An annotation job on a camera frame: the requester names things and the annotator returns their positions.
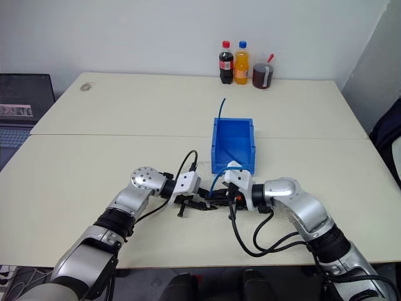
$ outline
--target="orange soda bottle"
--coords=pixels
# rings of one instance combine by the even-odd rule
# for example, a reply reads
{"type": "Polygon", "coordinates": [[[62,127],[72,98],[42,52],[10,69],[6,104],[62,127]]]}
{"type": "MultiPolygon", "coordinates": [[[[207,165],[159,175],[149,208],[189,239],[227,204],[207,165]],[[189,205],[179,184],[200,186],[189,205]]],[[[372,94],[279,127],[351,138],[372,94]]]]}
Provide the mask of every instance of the orange soda bottle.
{"type": "Polygon", "coordinates": [[[234,64],[234,81],[239,85],[245,85],[248,81],[248,58],[249,54],[246,51],[246,42],[240,41],[234,64]]]}

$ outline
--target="blue plastic tray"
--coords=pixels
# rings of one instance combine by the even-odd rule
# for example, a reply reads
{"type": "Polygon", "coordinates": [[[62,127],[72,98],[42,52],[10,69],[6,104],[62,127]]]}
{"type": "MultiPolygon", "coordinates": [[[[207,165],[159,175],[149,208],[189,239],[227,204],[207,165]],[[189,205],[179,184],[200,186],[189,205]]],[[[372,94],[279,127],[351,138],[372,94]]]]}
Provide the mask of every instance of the blue plastic tray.
{"type": "Polygon", "coordinates": [[[214,119],[212,173],[219,172],[235,160],[254,174],[255,153],[252,119],[214,119]]]}

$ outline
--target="white wall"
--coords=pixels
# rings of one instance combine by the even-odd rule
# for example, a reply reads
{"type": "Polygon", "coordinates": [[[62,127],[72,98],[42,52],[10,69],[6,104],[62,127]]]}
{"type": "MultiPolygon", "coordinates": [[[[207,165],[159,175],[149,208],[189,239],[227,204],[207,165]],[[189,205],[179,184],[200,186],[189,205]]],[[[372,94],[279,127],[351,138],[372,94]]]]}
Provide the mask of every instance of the white wall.
{"type": "Polygon", "coordinates": [[[277,78],[342,88],[387,0],[0,0],[3,72],[217,75],[222,40],[270,52],[277,78]]]}
{"type": "Polygon", "coordinates": [[[391,0],[343,95],[369,133],[401,97],[401,0],[391,0]]]}

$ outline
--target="laptop keyboard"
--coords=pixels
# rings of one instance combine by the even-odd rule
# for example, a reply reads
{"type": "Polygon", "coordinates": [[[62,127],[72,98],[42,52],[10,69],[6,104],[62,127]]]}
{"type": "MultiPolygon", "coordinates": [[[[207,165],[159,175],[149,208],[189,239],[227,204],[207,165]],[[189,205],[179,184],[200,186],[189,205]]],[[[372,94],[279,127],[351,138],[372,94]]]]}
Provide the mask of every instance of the laptop keyboard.
{"type": "Polygon", "coordinates": [[[28,130],[0,129],[0,147],[20,147],[28,137],[28,130]]]}

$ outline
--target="chair backrest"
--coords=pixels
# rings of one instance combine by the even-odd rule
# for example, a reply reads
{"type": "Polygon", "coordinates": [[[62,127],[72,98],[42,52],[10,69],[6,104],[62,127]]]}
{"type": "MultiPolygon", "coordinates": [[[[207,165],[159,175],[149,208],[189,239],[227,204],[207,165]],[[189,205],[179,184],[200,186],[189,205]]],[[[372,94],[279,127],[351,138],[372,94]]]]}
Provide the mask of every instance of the chair backrest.
{"type": "Polygon", "coordinates": [[[401,137],[401,98],[377,122],[370,134],[370,139],[378,153],[401,188],[400,174],[398,173],[398,171],[401,171],[399,165],[401,164],[399,161],[401,157],[401,142],[398,142],[399,137],[401,137]],[[395,164],[393,152],[396,152],[395,158],[397,159],[398,166],[395,164]]]}

